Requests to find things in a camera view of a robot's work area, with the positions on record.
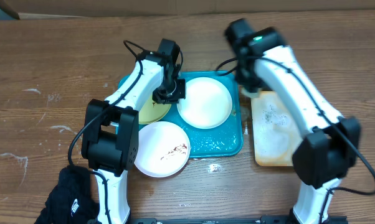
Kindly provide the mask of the yellow plate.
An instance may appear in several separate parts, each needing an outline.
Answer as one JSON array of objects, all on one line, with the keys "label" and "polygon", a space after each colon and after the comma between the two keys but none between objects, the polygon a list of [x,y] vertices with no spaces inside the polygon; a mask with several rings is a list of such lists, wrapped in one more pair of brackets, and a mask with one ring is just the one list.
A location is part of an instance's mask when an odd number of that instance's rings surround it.
[{"label": "yellow plate", "polygon": [[150,124],[162,119],[170,110],[170,104],[159,104],[150,96],[139,111],[139,124]]}]

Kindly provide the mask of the white plate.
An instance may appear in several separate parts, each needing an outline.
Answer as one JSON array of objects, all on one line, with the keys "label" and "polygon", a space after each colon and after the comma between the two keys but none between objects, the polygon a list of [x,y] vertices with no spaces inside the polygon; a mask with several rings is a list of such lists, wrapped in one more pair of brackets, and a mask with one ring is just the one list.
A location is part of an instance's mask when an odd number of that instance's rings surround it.
[{"label": "white plate", "polygon": [[190,151],[190,140],[182,128],[158,121],[139,131],[135,166],[150,177],[169,177],[186,165]]},{"label": "white plate", "polygon": [[186,97],[179,101],[177,110],[187,124],[212,129],[228,119],[232,97],[226,86],[214,78],[193,78],[186,83]]}]

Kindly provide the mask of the green yellow sponge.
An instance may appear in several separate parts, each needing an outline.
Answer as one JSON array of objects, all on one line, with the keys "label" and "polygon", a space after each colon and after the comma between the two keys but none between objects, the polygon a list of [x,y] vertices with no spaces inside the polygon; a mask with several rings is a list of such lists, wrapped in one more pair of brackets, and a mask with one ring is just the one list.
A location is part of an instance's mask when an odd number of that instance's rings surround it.
[{"label": "green yellow sponge", "polygon": [[241,88],[241,93],[247,98],[258,98],[260,96],[260,92],[249,92],[245,88]]}]

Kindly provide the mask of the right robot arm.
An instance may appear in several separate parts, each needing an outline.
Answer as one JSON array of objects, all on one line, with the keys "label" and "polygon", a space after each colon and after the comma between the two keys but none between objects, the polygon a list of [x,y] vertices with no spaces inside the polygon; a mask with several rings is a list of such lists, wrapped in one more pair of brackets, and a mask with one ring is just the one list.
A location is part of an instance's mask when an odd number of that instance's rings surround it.
[{"label": "right robot arm", "polygon": [[248,94],[264,88],[281,99],[298,127],[302,141],[292,155],[301,180],[298,200],[285,223],[347,223],[331,217],[328,207],[349,168],[356,163],[361,127],[345,118],[312,84],[292,48],[273,27],[254,31],[245,19],[224,32],[237,62],[235,80]]}]

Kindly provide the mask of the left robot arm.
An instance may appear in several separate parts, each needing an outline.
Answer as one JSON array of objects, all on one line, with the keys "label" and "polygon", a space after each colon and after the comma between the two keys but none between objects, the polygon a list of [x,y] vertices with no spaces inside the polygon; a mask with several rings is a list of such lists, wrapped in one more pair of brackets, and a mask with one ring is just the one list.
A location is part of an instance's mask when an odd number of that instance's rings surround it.
[{"label": "left robot arm", "polygon": [[130,219],[127,176],[138,153],[138,113],[146,100],[170,105],[186,97],[186,82],[179,78],[183,54],[175,41],[162,39],[156,51],[142,49],[134,57],[135,67],[122,86],[105,100],[89,102],[76,135],[98,182],[99,223]]}]

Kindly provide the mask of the black tray with soapy water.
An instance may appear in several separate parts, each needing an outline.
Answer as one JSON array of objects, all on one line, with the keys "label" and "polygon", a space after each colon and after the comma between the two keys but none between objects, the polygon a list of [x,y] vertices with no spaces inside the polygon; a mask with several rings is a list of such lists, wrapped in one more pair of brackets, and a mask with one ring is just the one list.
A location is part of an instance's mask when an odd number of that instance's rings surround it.
[{"label": "black tray with soapy water", "polygon": [[289,111],[274,91],[251,99],[255,161],[260,166],[291,167],[302,142]]}]

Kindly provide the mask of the teal plastic tray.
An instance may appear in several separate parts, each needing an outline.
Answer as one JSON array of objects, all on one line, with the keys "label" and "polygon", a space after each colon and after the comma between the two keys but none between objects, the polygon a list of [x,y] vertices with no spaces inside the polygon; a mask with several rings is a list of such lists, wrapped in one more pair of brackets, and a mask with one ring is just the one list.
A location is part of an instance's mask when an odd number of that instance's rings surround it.
[{"label": "teal plastic tray", "polygon": [[232,74],[218,76],[213,71],[182,72],[181,78],[209,77],[220,81],[232,97],[232,110],[220,126],[212,129],[198,129],[187,124],[179,115],[176,105],[172,105],[161,121],[174,123],[187,134],[191,145],[191,158],[234,156],[243,146],[242,118],[240,114],[239,87]]}]

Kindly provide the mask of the black knit cloth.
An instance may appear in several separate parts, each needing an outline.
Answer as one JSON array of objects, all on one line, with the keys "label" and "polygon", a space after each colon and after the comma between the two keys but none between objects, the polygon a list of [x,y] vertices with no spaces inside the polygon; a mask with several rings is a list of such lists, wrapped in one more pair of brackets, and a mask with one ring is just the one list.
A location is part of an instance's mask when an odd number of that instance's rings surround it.
[{"label": "black knit cloth", "polygon": [[67,166],[59,172],[36,223],[95,223],[99,205],[92,199],[90,171]]}]

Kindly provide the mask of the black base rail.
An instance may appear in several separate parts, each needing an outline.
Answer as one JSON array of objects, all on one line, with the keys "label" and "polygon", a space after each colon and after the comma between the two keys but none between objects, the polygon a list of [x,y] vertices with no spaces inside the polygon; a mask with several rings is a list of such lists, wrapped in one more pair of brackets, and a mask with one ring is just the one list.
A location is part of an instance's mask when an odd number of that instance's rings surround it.
[{"label": "black base rail", "polygon": [[288,215],[264,215],[260,218],[217,218],[217,219],[169,219],[132,218],[130,224],[293,224],[296,221]]}]

